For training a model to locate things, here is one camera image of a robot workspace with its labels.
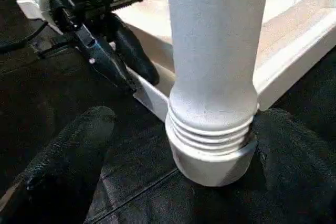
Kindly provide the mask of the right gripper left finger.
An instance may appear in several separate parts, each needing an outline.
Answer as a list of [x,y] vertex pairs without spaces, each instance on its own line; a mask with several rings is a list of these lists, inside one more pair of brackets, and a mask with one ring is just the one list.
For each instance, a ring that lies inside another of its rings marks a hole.
[[113,139],[106,106],[76,117],[40,151],[1,198],[1,223],[83,223]]

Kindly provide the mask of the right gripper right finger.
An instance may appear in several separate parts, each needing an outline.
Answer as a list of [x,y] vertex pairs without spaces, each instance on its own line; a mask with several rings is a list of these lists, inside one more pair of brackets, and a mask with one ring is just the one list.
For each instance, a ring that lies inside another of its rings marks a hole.
[[253,131],[266,188],[289,223],[335,223],[335,150],[290,113],[259,112]]

